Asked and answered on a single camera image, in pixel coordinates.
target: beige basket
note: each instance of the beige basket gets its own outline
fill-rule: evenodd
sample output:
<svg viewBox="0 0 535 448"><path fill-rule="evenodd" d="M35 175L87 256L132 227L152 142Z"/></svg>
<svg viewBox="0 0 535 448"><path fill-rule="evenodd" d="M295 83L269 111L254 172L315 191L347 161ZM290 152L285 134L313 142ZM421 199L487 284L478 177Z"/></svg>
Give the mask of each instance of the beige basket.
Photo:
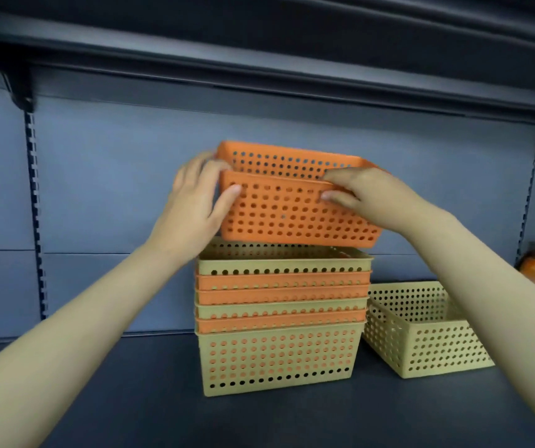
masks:
<svg viewBox="0 0 535 448"><path fill-rule="evenodd" d="M494 365L439 281L372 284L369 295L363 338L400 377Z"/></svg>
<svg viewBox="0 0 535 448"><path fill-rule="evenodd" d="M368 297L328 301L278 301L274 303L238 303L235 305L199 305L195 296L196 316L200 319L276 316L366 309Z"/></svg>
<svg viewBox="0 0 535 448"><path fill-rule="evenodd" d="M364 323L198 334L205 396L347 379Z"/></svg>
<svg viewBox="0 0 535 448"><path fill-rule="evenodd" d="M232 242L215 237L199 255L200 275L361 272L372 256L350 247Z"/></svg>

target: person's right arm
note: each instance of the person's right arm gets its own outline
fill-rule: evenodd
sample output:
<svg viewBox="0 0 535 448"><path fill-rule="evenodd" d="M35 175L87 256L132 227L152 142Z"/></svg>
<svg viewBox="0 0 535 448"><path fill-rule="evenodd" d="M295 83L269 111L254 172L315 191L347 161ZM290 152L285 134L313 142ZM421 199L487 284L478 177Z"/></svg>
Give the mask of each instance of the person's right arm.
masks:
<svg viewBox="0 0 535 448"><path fill-rule="evenodd" d="M376 168L324 176L356 195L322 198L404 236L464 310L495 363L535 411L535 285L450 213Z"/></svg>

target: hand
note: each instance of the hand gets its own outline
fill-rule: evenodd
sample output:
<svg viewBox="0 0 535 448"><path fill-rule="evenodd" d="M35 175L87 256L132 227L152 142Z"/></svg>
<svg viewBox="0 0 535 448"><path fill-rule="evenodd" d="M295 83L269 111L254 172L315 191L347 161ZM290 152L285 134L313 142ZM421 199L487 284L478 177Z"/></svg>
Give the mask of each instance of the hand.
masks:
<svg viewBox="0 0 535 448"><path fill-rule="evenodd" d="M213 157L214 151L204 152L180 167L164 212L146 242L149 247L169 253L181 265L212 240L241 193L240 185L229 187L212 208L220 172L230 169L226 162Z"/></svg>
<svg viewBox="0 0 535 448"><path fill-rule="evenodd" d="M405 236L416 219L437 209L404 182L378 168L329 170L323 179L356 196L331 190L324 192L322 199L338 203L375 225Z"/></svg>

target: forearm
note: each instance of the forearm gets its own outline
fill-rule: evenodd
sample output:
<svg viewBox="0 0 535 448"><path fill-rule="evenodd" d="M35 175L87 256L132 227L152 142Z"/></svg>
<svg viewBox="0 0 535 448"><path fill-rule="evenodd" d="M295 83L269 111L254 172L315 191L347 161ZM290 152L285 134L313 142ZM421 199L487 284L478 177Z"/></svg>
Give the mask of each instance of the forearm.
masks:
<svg viewBox="0 0 535 448"><path fill-rule="evenodd" d="M404 234L535 411L535 285L440 209Z"/></svg>
<svg viewBox="0 0 535 448"><path fill-rule="evenodd" d="M137 249L0 353L0 446L37 446L144 305L180 267Z"/></svg>

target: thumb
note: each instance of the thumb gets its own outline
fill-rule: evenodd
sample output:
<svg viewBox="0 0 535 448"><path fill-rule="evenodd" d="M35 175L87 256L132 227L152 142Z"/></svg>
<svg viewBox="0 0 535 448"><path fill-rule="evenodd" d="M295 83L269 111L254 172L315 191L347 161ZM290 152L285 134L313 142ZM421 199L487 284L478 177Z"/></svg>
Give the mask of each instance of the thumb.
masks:
<svg viewBox="0 0 535 448"><path fill-rule="evenodd" d="M354 210L359 204L359 200L353 195L341 192L339 190L328 190L321 194L321 199L340 204L348 209Z"/></svg>
<svg viewBox="0 0 535 448"><path fill-rule="evenodd" d="M214 205L214 210L212 210L212 213L210 214L209 219L215 223L216 225L219 225L224 218L226 218L226 215L232 205L234 204L234 201L236 198L238 198L238 195L241 194L242 187L238 184L231 185L228 187L220 197L218 198L218 201L216 201L216 204Z"/></svg>

